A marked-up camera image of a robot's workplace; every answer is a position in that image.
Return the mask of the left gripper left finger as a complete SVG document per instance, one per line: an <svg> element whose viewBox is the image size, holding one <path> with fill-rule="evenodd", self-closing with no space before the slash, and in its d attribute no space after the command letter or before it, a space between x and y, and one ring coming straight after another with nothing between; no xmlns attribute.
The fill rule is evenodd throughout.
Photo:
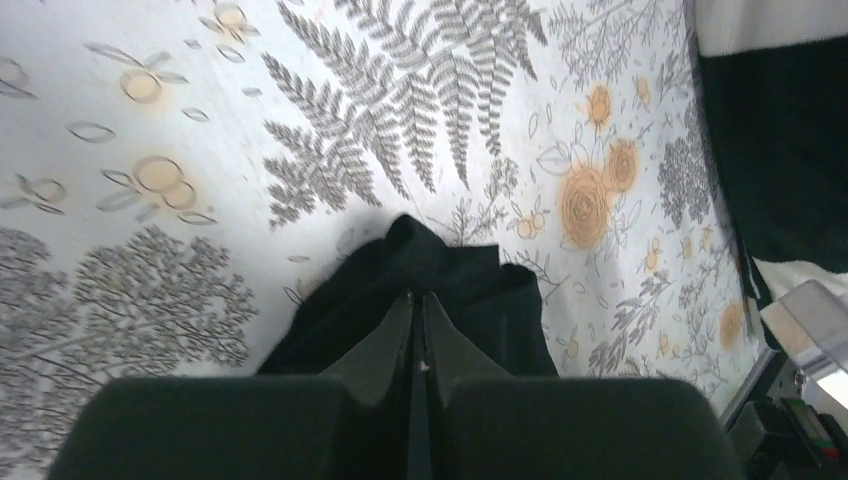
<svg viewBox="0 0 848 480"><path fill-rule="evenodd" d="M52 479L400 479L413 307L317 375L124 378L84 407Z"/></svg>

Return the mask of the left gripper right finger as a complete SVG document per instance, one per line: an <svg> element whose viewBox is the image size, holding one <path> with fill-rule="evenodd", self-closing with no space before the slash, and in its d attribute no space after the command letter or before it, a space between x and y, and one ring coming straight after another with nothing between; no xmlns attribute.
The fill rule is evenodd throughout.
<svg viewBox="0 0 848 480"><path fill-rule="evenodd" d="M669 378L565 380L507 373L422 305L422 474L427 479L739 479L706 398Z"/></svg>

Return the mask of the black underwear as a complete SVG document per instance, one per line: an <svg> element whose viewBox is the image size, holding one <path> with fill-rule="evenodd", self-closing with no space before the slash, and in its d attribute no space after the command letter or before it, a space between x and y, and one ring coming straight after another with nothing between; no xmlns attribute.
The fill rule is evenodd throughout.
<svg viewBox="0 0 848 480"><path fill-rule="evenodd" d="M355 250L307 296L257 372L317 374L370 334L400 295L434 294L454 326L508 373L557 373L528 268L503 264L495 245L453 247L409 215Z"/></svg>

